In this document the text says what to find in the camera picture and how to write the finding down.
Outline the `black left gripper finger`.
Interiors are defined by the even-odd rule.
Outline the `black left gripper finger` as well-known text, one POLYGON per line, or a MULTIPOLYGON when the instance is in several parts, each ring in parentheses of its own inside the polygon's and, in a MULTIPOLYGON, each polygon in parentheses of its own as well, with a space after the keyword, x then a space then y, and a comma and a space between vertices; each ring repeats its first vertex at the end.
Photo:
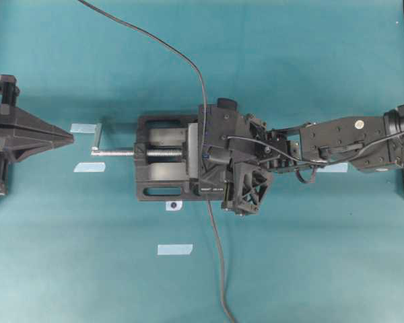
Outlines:
POLYGON ((31 155, 57 149, 73 143, 73 137, 40 141, 34 139, 0 137, 0 152, 10 162, 21 162, 31 155))
POLYGON ((43 121, 17 106, 9 104, 0 104, 0 128, 28 131, 30 134, 37 135, 56 135, 64 139, 73 138, 71 133, 43 121))

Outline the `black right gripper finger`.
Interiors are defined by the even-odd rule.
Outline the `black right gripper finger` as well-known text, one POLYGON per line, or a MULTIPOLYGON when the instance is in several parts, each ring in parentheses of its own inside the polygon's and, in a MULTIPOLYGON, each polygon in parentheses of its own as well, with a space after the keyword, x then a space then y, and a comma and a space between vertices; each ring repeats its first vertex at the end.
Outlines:
POLYGON ((232 160, 232 152, 220 147, 210 147, 202 155, 199 179, 210 184, 223 183, 232 160))
POLYGON ((228 139, 229 136, 249 138, 248 116, 237 110, 208 105, 203 151, 207 151, 210 147, 249 151, 248 141, 228 139))

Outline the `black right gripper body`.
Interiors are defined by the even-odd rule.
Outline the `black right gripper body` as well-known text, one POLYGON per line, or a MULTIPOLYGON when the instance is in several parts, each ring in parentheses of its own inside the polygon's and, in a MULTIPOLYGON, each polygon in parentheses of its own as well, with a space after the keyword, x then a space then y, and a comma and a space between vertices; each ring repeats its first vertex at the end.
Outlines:
POLYGON ((238 115, 228 135, 230 163, 222 209, 237 215, 253 215, 273 181, 273 173, 298 165, 300 154, 288 139, 301 126, 267 129, 266 122, 251 114, 238 115))

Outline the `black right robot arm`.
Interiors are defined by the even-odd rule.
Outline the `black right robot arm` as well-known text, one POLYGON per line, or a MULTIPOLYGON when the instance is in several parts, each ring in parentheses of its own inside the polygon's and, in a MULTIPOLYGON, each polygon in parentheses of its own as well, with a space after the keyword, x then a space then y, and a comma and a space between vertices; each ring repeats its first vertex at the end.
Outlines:
POLYGON ((350 116, 268 129, 265 122, 220 98, 199 110, 199 193, 237 215, 258 212, 275 174, 349 163, 360 172, 401 170, 404 105, 382 116, 350 116))

